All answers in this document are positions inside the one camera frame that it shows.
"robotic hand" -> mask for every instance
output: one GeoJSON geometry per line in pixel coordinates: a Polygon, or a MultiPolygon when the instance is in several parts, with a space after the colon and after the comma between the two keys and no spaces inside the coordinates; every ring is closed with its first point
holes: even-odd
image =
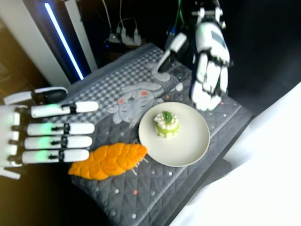
{"type": "Polygon", "coordinates": [[[19,179],[20,174],[5,168],[21,167],[23,163],[82,161],[89,157],[89,151],[83,148],[92,144],[92,138],[82,135],[93,133],[93,124],[29,123],[37,118],[98,109],[98,103],[93,101],[54,104],[66,95],[64,88],[45,88],[4,99],[6,105],[0,106],[0,176],[19,179]],[[32,100],[48,105],[23,105],[32,100]],[[19,102],[22,105],[10,105],[19,102]]]}
{"type": "Polygon", "coordinates": [[[194,65],[191,99],[197,109],[213,110],[226,94],[228,86],[230,55],[221,32],[226,24],[220,22],[222,10],[218,2],[215,10],[200,8],[191,14],[197,16],[195,40],[192,38],[189,42],[184,33],[179,33],[159,61],[157,70],[159,73],[166,71],[190,47],[194,65]]]}

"plate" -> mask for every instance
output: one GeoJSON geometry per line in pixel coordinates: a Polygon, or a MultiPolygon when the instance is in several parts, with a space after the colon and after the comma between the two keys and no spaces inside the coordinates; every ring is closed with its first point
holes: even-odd
{"type": "Polygon", "coordinates": [[[149,109],[139,125],[140,143],[155,161],[172,167],[191,165],[206,153],[210,132],[205,119],[194,108],[178,103],[166,102],[149,109]],[[157,135],[154,118],[162,111],[170,111],[179,119],[179,132],[164,138],[157,135]]]}

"dark background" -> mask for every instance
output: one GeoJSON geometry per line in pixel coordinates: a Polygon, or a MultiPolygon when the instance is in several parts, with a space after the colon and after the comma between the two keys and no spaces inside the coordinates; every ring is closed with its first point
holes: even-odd
{"type": "MultiPolygon", "coordinates": [[[[106,3],[115,29],[119,1],[106,3]]],[[[78,4],[97,63],[103,65],[102,45],[110,33],[103,3],[78,4]]],[[[234,60],[229,95],[257,115],[301,81],[301,2],[228,0],[221,5],[234,60]]],[[[176,8],[176,0],[123,0],[122,18],[134,17],[141,36],[163,48],[176,8]]],[[[125,25],[128,31],[135,28],[131,21],[125,25]]],[[[0,178],[1,226],[107,225],[94,201],[71,184],[66,165],[32,165],[26,174],[19,181],[0,178]]]]}

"cake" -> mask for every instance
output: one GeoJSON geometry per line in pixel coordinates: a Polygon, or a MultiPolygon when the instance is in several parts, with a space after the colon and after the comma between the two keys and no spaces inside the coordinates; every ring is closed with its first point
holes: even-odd
{"type": "Polygon", "coordinates": [[[155,117],[154,121],[158,136],[173,137],[179,130],[179,120],[172,112],[163,111],[155,117]]]}

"croissant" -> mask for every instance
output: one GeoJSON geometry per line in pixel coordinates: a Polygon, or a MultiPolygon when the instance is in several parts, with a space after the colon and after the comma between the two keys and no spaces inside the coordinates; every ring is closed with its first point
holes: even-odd
{"type": "Polygon", "coordinates": [[[104,145],[90,152],[88,159],[74,162],[68,174],[86,179],[104,180],[132,169],[142,161],[146,153],[146,147],[140,144],[104,145]]]}

